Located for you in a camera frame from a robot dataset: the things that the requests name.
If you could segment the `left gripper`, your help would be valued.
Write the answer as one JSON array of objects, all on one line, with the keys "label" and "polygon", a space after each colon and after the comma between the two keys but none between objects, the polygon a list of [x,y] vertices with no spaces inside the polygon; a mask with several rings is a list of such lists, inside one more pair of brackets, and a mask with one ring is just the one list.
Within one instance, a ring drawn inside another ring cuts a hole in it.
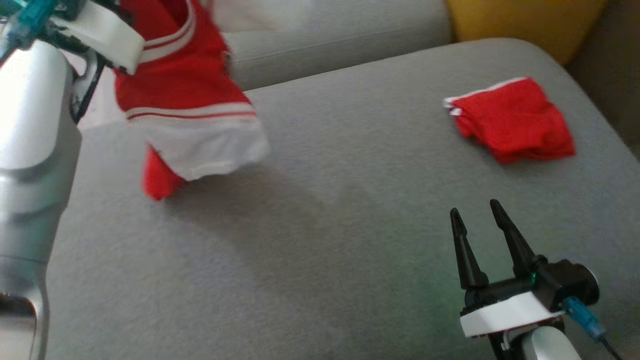
[{"label": "left gripper", "polygon": [[121,72],[134,75],[144,38],[111,9],[88,0],[74,20],[62,21],[62,34],[95,50]]}]

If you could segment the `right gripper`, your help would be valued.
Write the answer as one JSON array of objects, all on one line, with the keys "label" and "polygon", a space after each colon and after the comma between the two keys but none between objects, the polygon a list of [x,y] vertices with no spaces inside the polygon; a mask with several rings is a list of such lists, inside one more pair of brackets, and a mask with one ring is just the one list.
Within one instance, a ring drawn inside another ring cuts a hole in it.
[{"label": "right gripper", "polygon": [[562,308],[550,309],[533,292],[534,280],[530,276],[547,264],[547,258],[534,253],[498,199],[491,199],[489,203],[494,221],[505,237],[516,278],[489,283],[468,242],[461,214],[452,208],[449,215],[455,260],[459,282],[465,291],[460,324],[466,338],[514,330],[563,314]]}]

